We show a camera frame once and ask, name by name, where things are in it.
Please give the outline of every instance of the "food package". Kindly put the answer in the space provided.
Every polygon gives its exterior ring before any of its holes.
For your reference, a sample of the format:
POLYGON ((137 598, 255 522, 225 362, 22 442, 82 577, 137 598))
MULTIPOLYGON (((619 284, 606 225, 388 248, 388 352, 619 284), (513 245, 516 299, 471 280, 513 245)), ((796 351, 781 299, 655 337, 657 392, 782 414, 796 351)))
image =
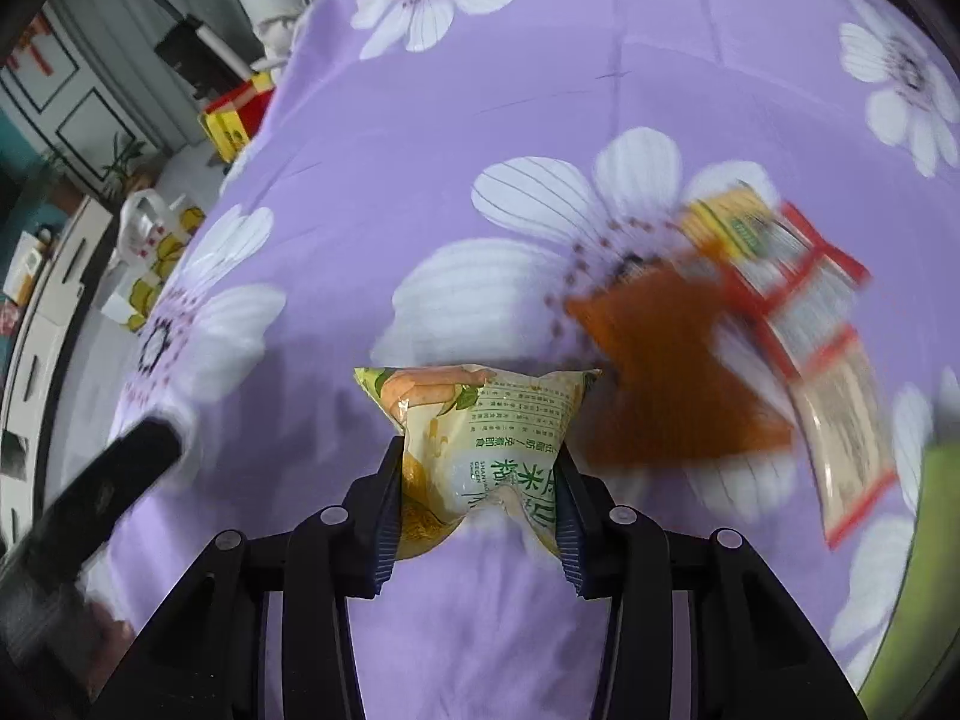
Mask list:
POLYGON ((28 232, 20 233, 20 240, 13 252, 10 269, 4 280, 4 294, 20 308, 26 308, 30 296, 34 293, 40 267, 43 265, 43 252, 46 250, 36 237, 28 232))
POLYGON ((760 253, 721 264, 728 301, 767 360, 793 381, 853 336, 848 318, 870 274, 789 203, 760 230, 760 253))
POLYGON ((896 479, 870 361, 856 334, 791 386, 820 491, 824 534, 837 546, 896 479))
POLYGON ((269 73, 259 73, 210 103, 200 114, 200 126, 224 162, 233 162, 260 129, 274 94, 269 73))
POLYGON ((553 464, 598 371, 523 376, 481 365, 356 368, 403 435, 399 560, 443 541, 476 506, 501 504, 557 554, 553 464))
POLYGON ((713 354, 725 312, 717 283, 661 263, 600 295, 570 299, 566 309, 618 375, 584 430, 592 466, 687 466, 792 445, 791 423, 713 354))
POLYGON ((728 260, 757 259, 762 255, 760 231, 774 217, 748 184, 737 184, 723 194, 690 203, 680 218, 680 232, 704 253, 718 242, 728 260))

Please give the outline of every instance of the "screw head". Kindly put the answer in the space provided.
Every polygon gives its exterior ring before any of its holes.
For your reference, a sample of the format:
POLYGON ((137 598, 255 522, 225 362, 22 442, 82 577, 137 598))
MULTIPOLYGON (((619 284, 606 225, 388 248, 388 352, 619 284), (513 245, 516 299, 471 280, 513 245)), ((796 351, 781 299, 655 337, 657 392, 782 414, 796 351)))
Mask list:
POLYGON ((241 541, 243 541, 243 538, 237 531, 223 531, 213 543, 217 545, 217 549, 229 552, 229 550, 240 546, 241 541))
POLYGON ((717 533, 717 543, 727 549, 739 549, 743 544, 743 536, 737 531, 731 531, 730 528, 723 528, 717 533))
POLYGON ((617 525, 632 525, 637 522, 637 513, 629 506, 614 506, 608 515, 617 525))
POLYGON ((342 506, 330 506, 320 512, 320 522, 325 525, 339 525, 341 522, 346 522, 347 517, 349 514, 342 506))

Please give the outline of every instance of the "yellow snack bag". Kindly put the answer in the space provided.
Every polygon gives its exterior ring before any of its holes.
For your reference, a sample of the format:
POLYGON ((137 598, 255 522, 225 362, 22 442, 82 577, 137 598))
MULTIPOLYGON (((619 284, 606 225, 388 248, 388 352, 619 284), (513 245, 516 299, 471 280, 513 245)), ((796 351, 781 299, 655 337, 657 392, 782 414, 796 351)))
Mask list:
POLYGON ((752 260, 763 253, 760 229, 772 218, 773 212, 752 187, 739 184, 690 204, 680 218, 680 231, 698 250, 715 241, 727 259, 752 260))
POLYGON ((524 376, 481 365, 358 367, 353 378, 403 439, 397 560, 443 541, 480 505, 501 504, 557 554, 553 464, 598 371, 524 376))

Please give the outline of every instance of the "red and yellow package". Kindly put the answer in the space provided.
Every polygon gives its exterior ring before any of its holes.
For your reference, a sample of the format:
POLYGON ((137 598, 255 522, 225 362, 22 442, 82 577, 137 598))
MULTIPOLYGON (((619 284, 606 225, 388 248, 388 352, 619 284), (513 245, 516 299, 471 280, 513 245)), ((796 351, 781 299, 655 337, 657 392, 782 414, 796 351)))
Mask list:
POLYGON ((774 211, 748 184, 737 184, 722 194, 696 200, 680 216, 680 232, 706 254, 715 250, 728 260, 752 260, 761 255, 757 230, 774 211))
POLYGON ((760 240, 760 259, 719 266, 731 309, 750 322, 767 360, 794 381, 856 334, 848 317, 870 274, 789 203, 765 223, 760 240))
POLYGON ((224 162, 233 162, 256 135, 273 94, 270 74, 259 73, 200 114, 200 126, 224 162))

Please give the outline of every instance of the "bed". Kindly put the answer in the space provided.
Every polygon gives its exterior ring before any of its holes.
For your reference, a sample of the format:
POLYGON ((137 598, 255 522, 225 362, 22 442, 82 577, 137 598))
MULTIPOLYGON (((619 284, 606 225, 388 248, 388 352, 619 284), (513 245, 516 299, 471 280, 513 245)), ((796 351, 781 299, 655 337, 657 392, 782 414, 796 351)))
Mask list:
MULTIPOLYGON (((907 565, 930 401, 960 365, 957 89, 885 0, 316 1, 117 410, 116 433, 162 410, 188 440, 110 543, 131 621, 215 533, 292 528, 376 468, 392 428, 354 365, 591 365, 563 298, 746 181, 872 271, 853 320, 899 483, 833 550, 801 442, 608 484, 665 528, 744 533, 859 688, 907 565)), ((607 609, 506 517, 468 518, 349 612, 371 718, 589 714, 607 609)))

